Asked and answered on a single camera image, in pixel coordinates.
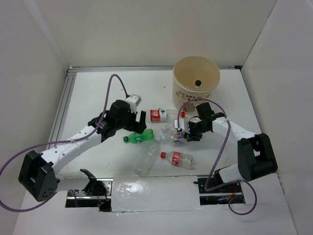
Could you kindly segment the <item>green plastic bottle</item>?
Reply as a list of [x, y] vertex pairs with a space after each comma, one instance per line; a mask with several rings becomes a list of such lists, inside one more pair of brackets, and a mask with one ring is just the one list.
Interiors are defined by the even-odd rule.
[[133, 144], [152, 141], [152, 140], [154, 140], [154, 133], [152, 129], [146, 129], [141, 134], [134, 132], [128, 136], [123, 137], [124, 143], [133, 143]]

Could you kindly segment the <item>blue orange label bottle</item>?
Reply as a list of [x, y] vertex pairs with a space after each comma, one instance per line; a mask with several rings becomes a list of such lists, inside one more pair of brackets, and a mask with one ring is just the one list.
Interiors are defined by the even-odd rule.
[[162, 135], [160, 140], [163, 144], [171, 146], [181, 146], [187, 143], [184, 131], [170, 131]]

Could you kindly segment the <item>small black label bottle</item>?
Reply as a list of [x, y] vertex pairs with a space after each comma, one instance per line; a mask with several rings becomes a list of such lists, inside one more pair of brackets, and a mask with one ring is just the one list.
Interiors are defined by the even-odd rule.
[[195, 90], [199, 90], [201, 88], [201, 81], [196, 80], [192, 88]]

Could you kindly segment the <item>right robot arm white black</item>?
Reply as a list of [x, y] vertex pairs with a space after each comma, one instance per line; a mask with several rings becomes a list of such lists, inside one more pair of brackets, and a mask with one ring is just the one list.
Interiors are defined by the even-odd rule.
[[[200, 141], [206, 132], [224, 137], [204, 185], [205, 191], [224, 192], [231, 183], [250, 182], [277, 172], [277, 161], [267, 134], [255, 134], [229, 121], [223, 111], [215, 113], [208, 102], [198, 105], [196, 110], [200, 121], [188, 122], [189, 131], [184, 135], [188, 142]], [[237, 163], [216, 169], [227, 142], [237, 146]]]

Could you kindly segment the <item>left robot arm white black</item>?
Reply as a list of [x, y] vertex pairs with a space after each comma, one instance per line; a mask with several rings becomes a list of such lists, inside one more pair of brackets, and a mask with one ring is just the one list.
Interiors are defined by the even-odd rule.
[[64, 144], [37, 153], [32, 150], [24, 158], [18, 177], [19, 182], [38, 202], [50, 199], [54, 193], [77, 189], [85, 195], [96, 191], [96, 177], [86, 169], [60, 174], [60, 171], [76, 157], [114, 136], [118, 130], [143, 133], [146, 129], [146, 112], [136, 121], [138, 95], [116, 100], [108, 111], [93, 118], [76, 135]]

